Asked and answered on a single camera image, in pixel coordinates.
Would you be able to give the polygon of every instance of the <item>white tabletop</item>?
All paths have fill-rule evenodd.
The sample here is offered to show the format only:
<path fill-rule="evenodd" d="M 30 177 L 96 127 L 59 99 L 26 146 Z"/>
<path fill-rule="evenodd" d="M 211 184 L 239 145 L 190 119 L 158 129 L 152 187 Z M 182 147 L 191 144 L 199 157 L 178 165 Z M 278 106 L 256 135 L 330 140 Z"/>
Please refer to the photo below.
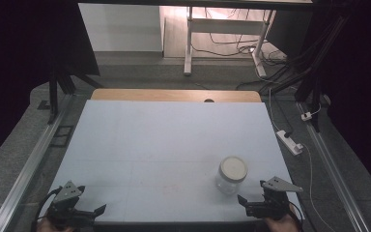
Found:
<path fill-rule="evenodd" d="M 51 189 L 86 186 L 76 209 L 107 204 L 97 223 L 251 221 L 214 184 L 228 156 L 247 163 L 249 201 L 260 180 L 291 182 L 263 103 L 87 101 Z"/>

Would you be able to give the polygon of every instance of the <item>glass jar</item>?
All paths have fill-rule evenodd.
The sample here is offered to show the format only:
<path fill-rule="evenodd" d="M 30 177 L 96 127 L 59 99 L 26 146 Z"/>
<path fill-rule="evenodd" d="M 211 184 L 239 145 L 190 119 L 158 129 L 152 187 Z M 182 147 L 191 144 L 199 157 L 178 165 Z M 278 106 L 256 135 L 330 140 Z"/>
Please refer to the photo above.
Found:
<path fill-rule="evenodd" d="M 246 163 L 238 157 L 227 157 L 222 160 L 215 175 L 215 184 L 225 194 L 238 191 L 241 182 L 245 179 L 248 168 Z"/>

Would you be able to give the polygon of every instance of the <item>aluminum rail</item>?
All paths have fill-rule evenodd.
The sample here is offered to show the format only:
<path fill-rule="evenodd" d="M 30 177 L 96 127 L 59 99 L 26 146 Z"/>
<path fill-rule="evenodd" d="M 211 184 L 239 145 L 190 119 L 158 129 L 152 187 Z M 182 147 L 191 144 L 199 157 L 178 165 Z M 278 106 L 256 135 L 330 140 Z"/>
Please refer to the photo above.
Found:
<path fill-rule="evenodd" d="M 302 106 L 297 102 L 297 107 L 300 113 L 304 113 Z M 330 179 L 336 188 L 336 192 L 343 203 L 346 213 L 348 214 L 351 224 L 354 226 L 355 231 L 357 232 L 369 232 L 368 224 L 366 223 L 363 214 L 360 211 L 357 202 L 355 201 L 351 191 L 345 183 L 345 180 L 342 177 L 338 167 L 336 166 L 335 161 L 330 154 L 327 144 L 325 143 L 324 138 L 320 133 L 316 132 L 313 126 L 307 122 L 306 123 L 308 132 L 318 150 L 318 153 L 322 159 L 322 162 L 325 165 L 325 168 L 330 176 Z"/>
<path fill-rule="evenodd" d="M 71 95 L 65 95 L 62 99 L 61 105 L 59 107 L 59 114 L 53 124 L 48 125 L 44 130 L 43 134 L 38 140 L 35 148 L 33 149 L 29 159 L 26 161 L 22 170 L 20 171 L 19 176 L 17 177 L 14 185 L 9 192 L 7 198 L 5 199 L 2 207 L 0 209 L 0 232 L 5 231 L 9 222 L 11 221 L 14 211 L 16 210 L 23 193 L 29 186 L 32 177 L 35 174 L 36 169 L 38 168 L 44 153 L 46 152 L 49 143 L 56 132 L 57 128 L 60 125 L 67 108 L 71 102 Z"/>

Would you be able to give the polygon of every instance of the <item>wall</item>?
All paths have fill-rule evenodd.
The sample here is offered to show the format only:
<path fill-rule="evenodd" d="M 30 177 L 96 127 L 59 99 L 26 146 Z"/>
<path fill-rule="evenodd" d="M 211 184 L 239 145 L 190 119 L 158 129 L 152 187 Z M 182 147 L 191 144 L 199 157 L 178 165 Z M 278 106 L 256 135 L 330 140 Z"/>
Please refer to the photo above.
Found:
<path fill-rule="evenodd" d="M 79 4 L 95 51 L 162 51 L 159 6 Z"/>

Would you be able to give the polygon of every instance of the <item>jar lid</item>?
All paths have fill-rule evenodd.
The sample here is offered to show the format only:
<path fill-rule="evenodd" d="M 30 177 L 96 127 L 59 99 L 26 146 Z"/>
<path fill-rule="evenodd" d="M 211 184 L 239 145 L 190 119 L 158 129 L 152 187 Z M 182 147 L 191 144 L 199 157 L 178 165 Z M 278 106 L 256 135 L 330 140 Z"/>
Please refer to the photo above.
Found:
<path fill-rule="evenodd" d="M 219 166 L 219 173 L 222 178 L 231 183 L 240 183 L 245 179 L 248 167 L 238 157 L 227 157 Z"/>

